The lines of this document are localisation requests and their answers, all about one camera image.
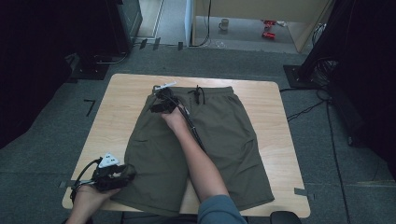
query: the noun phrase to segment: wooden table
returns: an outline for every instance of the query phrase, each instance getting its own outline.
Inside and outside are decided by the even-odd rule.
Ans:
[[[241,214],[268,217],[274,211],[291,211],[298,217],[308,217],[307,198],[294,194],[294,188],[304,189],[304,183],[275,82],[116,74],[107,87],[72,179],[77,179],[90,161],[103,157],[107,152],[123,163],[129,137],[152,87],[173,81],[179,87],[232,86],[244,104],[258,136],[259,151],[275,200],[244,210]],[[93,169],[89,169],[81,179],[90,179]],[[70,192],[71,189],[67,189],[63,199],[63,206],[68,209],[72,208]],[[180,213],[196,214],[198,206],[198,198],[189,181]],[[138,211],[115,202],[104,204],[102,209]]]
[[[304,49],[318,23],[327,20],[332,8],[332,0],[189,0],[185,18],[186,37],[190,38],[192,24],[193,45],[196,44],[195,18],[207,17],[210,1],[211,17],[287,21],[298,52]]]

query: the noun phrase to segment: waistband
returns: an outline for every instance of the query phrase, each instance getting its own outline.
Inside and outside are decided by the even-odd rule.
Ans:
[[[169,89],[172,90],[174,95],[178,96],[183,96],[183,95],[190,95],[193,94],[194,91],[198,92],[204,92],[205,96],[210,96],[210,95],[232,95],[233,94],[233,87],[216,87],[216,88],[210,88],[210,87],[199,87],[197,90],[196,87],[169,87]]]

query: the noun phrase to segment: gray carpet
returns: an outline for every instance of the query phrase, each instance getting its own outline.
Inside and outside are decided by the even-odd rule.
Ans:
[[[92,126],[106,86],[116,73],[181,77],[215,77],[274,81],[289,87],[283,64],[302,64],[305,56],[230,49],[183,49],[151,45],[135,48],[122,63],[111,65],[105,80],[65,83],[43,109],[32,128],[0,150],[0,223],[61,223],[69,214],[62,208],[61,180],[74,172],[79,153]],[[96,100],[87,117],[91,103]],[[318,102],[315,91],[285,91],[287,115]],[[311,215],[303,223],[394,223],[396,185],[386,164],[368,148],[347,145],[347,133],[329,106],[334,143],[346,207],[332,151],[326,105],[290,122],[290,131]],[[100,211],[95,223],[118,223],[120,212]],[[269,223],[268,217],[250,217],[249,223]]]

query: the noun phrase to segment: black cable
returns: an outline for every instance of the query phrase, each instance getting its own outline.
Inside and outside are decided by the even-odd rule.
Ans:
[[[192,93],[193,92],[194,96],[195,96],[195,103],[199,104],[199,96],[200,96],[199,90],[201,90],[201,93],[202,93],[203,98],[204,98],[204,104],[205,104],[205,92],[204,92],[204,89],[202,89],[202,87],[199,87],[197,85],[197,88],[195,89],[195,91],[188,91],[187,93]]]
[[[205,40],[200,45],[192,45],[191,47],[201,47],[204,45],[210,37],[210,10],[212,8],[212,0],[209,1],[209,9],[207,12],[207,34]]]
[[[371,179],[371,181],[375,181],[376,175],[378,174],[378,170],[379,170],[379,158],[376,159],[375,173],[374,173],[374,176],[373,176],[373,178]]]
[[[311,70],[311,68],[317,67],[318,63],[320,63],[320,62],[322,62],[322,61],[331,61],[331,60],[333,60],[333,59],[334,59],[333,56],[322,57],[322,58],[316,59],[316,60],[311,64],[311,66],[309,66],[309,69],[308,69],[308,70]]]
[[[206,153],[206,149],[205,149],[205,147],[204,147],[204,144],[203,144],[203,142],[202,142],[202,140],[201,140],[201,138],[200,138],[200,136],[199,136],[199,134],[198,134],[198,132],[197,132],[195,126],[194,126],[194,124],[192,123],[192,120],[190,119],[190,116],[189,116],[189,114],[188,114],[188,111],[187,111],[187,109],[186,109],[186,106],[184,106],[184,105],[183,105],[182,103],[180,103],[180,102],[174,101],[171,97],[169,97],[169,96],[167,96],[167,95],[161,94],[161,96],[164,97],[164,98],[166,98],[167,100],[170,100],[172,103],[174,103],[174,104],[176,105],[176,107],[177,107],[178,110],[180,111],[181,115],[184,117],[184,119],[185,119],[185,120],[187,121],[187,123],[189,124],[189,126],[190,126],[190,128],[191,128],[191,130],[192,130],[192,133],[193,133],[193,135],[194,135],[194,137],[195,137],[195,140],[197,141],[198,145],[201,147],[202,151],[203,151],[204,153]]]
[[[327,85],[330,83],[329,76],[332,73],[332,70],[335,66],[333,66],[333,58],[326,58],[320,61],[316,61],[314,63],[314,75],[313,77],[317,78],[317,83]]]
[[[80,180],[81,177],[84,175],[84,173],[88,170],[88,168],[90,168],[90,166],[93,165],[94,163],[99,163],[101,160],[102,160],[102,158],[99,159],[99,160],[91,161],[87,166],[85,166],[85,168],[81,171],[81,173],[79,174],[78,178],[76,179],[76,182],[75,182],[75,184],[74,184],[74,188],[76,188],[76,187],[78,186],[79,180]]]
[[[119,59],[118,61],[109,62],[109,63],[98,63],[98,62],[96,62],[96,63],[97,63],[97,64],[116,64],[116,63],[122,62],[122,61],[126,58],[126,56],[128,56],[128,54],[127,54],[127,53],[124,53],[124,56],[123,56],[121,59]]]
[[[299,113],[295,113],[295,114],[293,114],[293,115],[288,116],[288,122],[290,122],[290,121],[293,120],[293,119],[297,119],[297,118],[298,118],[300,115],[302,115],[302,114],[308,113],[308,112],[311,111],[313,108],[315,108],[315,107],[318,106],[318,105],[323,104],[324,102],[326,102],[326,101],[320,101],[319,103],[317,103],[317,104],[315,104],[315,105],[312,105],[312,106],[309,106],[307,109],[304,109],[303,111],[301,111],[301,112],[299,112]]]
[[[319,89],[298,89],[298,88],[288,88],[288,89],[282,89],[279,92],[284,92],[284,91],[312,91],[312,90],[321,90],[321,88],[324,86],[320,86]]]
[[[347,49],[347,42],[348,42],[348,37],[349,37],[349,29],[350,29],[350,24],[352,22],[352,15],[355,9],[355,5],[356,5],[356,0],[354,0],[353,4],[352,4],[352,8],[350,10],[350,15],[349,15],[349,19],[347,22],[347,27],[346,27],[346,39],[344,42],[344,46],[341,47],[342,52],[338,53],[338,56],[332,56],[331,58],[338,58],[340,57],[343,53],[345,53],[346,49]],[[316,38],[318,35],[318,32],[321,31],[323,32],[325,28],[323,28],[323,24],[319,25],[319,27],[315,30],[313,36],[312,36],[312,44],[313,46],[315,46],[316,44]],[[313,65],[316,68],[316,72],[318,72],[318,77],[325,81],[326,83],[330,82],[329,76],[332,73],[332,70],[334,69],[334,66],[332,63],[330,63],[329,61],[316,61],[313,63]]]
[[[324,98],[322,98],[322,97],[320,96],[320,94],[319,94],[320,91],[324,91],[324,92],[327,93],[327,95],[328,95],[327,99],[324,99]],[[324,90],[324,89],[317,90],[317,97],[319,98],[319,100],[322,100],[322,101],[329,101],[329,100],[330,100],[330,94],[329,94],[329,92],[328,92],[327,90]]]
[[[344,200],[344,207],[346,208],[346,221],[347,221],[347,223],[350,224],[350,216],[349,216],[349,209],[347,207],[347,197],[346,197],[346,193],[345,193],[344,182],[343,182],[343,178],[341,177],[340,166],[339,166],[338,160],[337,160],[337,152],[335,150],[334,133],[332,131],[332,120],[330,119],[329,106],[330,106],[330,102],[328,101],[327,106],[326,106],[326,111],[327,111],[327,119],[329,121],[329,126],[330,126],[330,135],[332,138],[332,154],[334,157],[335,167],[337,168],[338,178],[340,180],[341,192],[343,194],[343,200]]]
[[[324,29],[326,28],[326,23],[320,23],[315,29],[314,33],[312,34],[312,46],[315,46],[317,44],[317,35],[319,33],[323,33]]]

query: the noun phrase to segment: black tape mark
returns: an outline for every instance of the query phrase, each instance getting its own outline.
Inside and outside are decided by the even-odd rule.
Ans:
[[[84,99],[84,102],[92,102],[91,107],[90,107],[90,110],[88,110],[88,113],[87,113],[87,115],[85,116],[85,117],[88,117],[88,116],[91,114],[91,111],[92,111],[93,106],[95,105],[96,101],[95,101],[95,100],[86,100],[86,99]]]
[[[140,44],[140,49],[145,48],[147,43],[148,43],[148,40],[147,40],[147,39],[144,39],[144,40],[142,41],[142,43]]]
[[[183,50],[183,42],[178,42],[178,50]]]
[[[67,181],[61,181],[58,185],[58,188],[60,189],[66,189],[74,186],[76,183],[75,180],[67,180]]]
[[[294,188],[294,194],[306,196],[308,198],[308,200],[315,200],[315,194],[309,194],[306,189]]]
[[[160,41],[161,41],[160,37],[155,39],[154,47],[152,48],[153,50],[158,49],[158,47],[160,46]]]

